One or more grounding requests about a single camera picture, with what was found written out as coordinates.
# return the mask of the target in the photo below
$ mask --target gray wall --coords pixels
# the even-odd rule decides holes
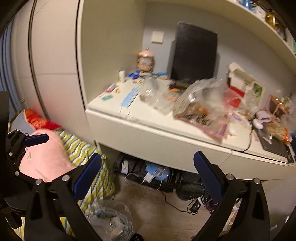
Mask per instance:
[[[167,70],[171,42],[178,21],[185,21],[219,34],[217,78],[224,79],[228,65],[237,62],[247,73],[266,86],[262,105],[270,94],[291,91],[295,76],[281,58],[263,41],[239,25],[218,15],[175,4],[147,3],[142,49],[155,55],[155,72]],[[151,43],[152,31],[164,31],[163,44]]]

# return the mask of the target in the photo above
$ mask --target silver screw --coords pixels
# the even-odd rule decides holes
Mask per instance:
[[[232,174],[230,174],[230,173],[229,174],[226,174],[225,177],[229,181],[232,181],[234,179],[234,176]]]
[[[36,185],[40,185],[41,183],[42,183],[42,179],[37,179],[35,182]]]
[[[62,177],[62,180],[64,182],[68,181],[69,179],[70,179],[70,176],[69,175],[65,175],[65,176]]]
[[[260,183],[261,183],[261,181],[260,181],[260,179],[259,179],[259,178],[254,178],[254,183],[256,183],[256,184],[260,184]]]

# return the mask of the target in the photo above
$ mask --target yellow striped bedding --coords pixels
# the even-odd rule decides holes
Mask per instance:
[[[102,166],[95,177],[87,195],[81,201],[78,201],[78,205],[81,208],[82,212],[85,213],[87,208],[96,200],[103,199],[104,197],[111,196],[115,192],[115,185],[112,180],[112,175],[110,173],[109,164],[107,157],[102,154],[98,148],[93,145],[90,145],[84,141],[81,141],[75,135],[69,134],[65,131],[57,131],[65,151],[68,155],[69,160],[74,166],[80,166],[87,163],[89,158],[93,153],[99,153],[102,156]],[[25,218],[22,218],[23,225],[18,229],[15,229],[15,232],[19,237],[24,240],[24,225]],[[66,218],[61,218],[61,222],[65,227],[66,233],[73,235],[72,229]]]

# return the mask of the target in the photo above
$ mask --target shelf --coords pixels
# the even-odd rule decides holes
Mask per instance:
[[[180,4],[220,15],[243,28],[271,47],[296,74],[296,57],[287,43],[266,22],[259,19],[247,8],[230,0],[146,0],[147,2]]]

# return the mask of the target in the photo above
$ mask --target wall switch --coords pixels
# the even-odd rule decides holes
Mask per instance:
[[[162,31],[153,31],[151,42],[162,44],[164,34],[165,34],[165,32],[162,32]]]

